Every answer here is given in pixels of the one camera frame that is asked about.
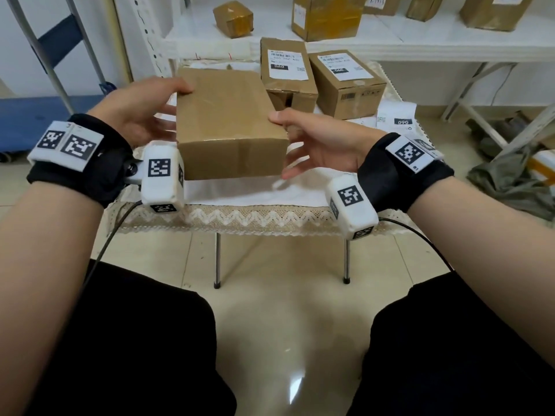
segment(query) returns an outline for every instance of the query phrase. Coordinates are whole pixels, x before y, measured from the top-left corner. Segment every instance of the hand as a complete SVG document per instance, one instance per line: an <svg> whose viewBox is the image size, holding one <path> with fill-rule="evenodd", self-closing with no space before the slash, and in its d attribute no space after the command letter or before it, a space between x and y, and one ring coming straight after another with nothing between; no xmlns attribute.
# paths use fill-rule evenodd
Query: hand
<svg viewBox="0 0 555 416"><path fill-rule="evenodd" d="M291 108L271 112L269 120L285 127L291 143L304 142L285 157L285 168L281 172L284 180L317 167L357 172L372 146L386 134L382 130ZM309 158L288 167L304 156Z"/></svg>
<svg viewBox="0 0 555 416"><path fill-rule="evenodd" d="M175 115L175 106L167 104L171 95L192 91L181 77L149 77L113 91L88 114L114 128L133 148L151 140L174 141L175 132L171 130L175 130L175 121L162 120L154 114Z"/></svg>

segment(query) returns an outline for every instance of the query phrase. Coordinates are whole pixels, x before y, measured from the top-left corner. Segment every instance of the person's left hand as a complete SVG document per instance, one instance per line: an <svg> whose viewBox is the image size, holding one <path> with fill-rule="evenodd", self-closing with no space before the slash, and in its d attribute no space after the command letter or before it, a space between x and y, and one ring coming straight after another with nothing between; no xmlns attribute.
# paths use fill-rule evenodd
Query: person's left hand
<svg viewBox="0 0 555 416"><path fill-rule="evenodd" d="M108 94L88 114L110 125L132 148L151 140L175 140L175 121L156 118L154 114L175 115L175 106L167 104L171 95L191 93L193 88L181 77L149 77Z"/></svg>

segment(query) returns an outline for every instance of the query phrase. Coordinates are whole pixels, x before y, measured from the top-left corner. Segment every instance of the person's left leg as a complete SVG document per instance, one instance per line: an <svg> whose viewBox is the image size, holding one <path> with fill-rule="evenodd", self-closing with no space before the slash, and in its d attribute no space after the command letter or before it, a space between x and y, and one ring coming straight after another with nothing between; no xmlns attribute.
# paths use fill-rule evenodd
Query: person's left leg
<svg viewBox="0 0 555 416"><path fill-rule="evenodd" d="M232 415L235 397L215 358L214 314L206 300L100 263L28 414L155 408L159 414Z"/></svg>

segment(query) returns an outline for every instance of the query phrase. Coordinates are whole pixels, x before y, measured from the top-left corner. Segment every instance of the white shelf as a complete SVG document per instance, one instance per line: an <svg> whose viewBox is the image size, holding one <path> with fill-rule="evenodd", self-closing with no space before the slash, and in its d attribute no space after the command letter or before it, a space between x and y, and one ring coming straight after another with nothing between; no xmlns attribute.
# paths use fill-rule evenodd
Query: white shelf
<svg viewBox="0 0 555 416"><path fill-rule="evenodd" d="M393 17L363 15L355 38L307 42L307 49L349 49L365 62L555 61L555 20L542 12L528 11L514 32L496 32L467 28L458 17L461 0L445 0L436 17L426 23L405 17L409 1L404 0ZM290 5L248 5L254 13L253 34L229 39L215 26L214 3L195 5L177 20L162 42L167 57L257 61L262 36L301 40L291 30Z"/></svg>

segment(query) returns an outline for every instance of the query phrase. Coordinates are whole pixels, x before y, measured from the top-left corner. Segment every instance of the black wrist strap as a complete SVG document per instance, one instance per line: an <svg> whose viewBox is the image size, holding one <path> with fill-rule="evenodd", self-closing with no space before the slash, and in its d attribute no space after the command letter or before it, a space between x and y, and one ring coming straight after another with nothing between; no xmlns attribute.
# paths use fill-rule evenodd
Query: black wrist strap
<svg viewBox="0 0 555 416"><path fill-rule="evenodd" d="M385 209L407 212L434 183L454 175L451 167L438 160L414 173L386 150L399 137L397 133L389 133L381 138L358 169L358 182L378 212Z"/></svg>
<svg viewBox="0 0 555 416"><path fill-rule="evenodd" d="M125 168L133 150L121 135L105 122L87 114L74 114L68 120L104 136L83 172L51 162L36 162L27 181L50 182L78 191L106 208L125 188Z"/></svg>

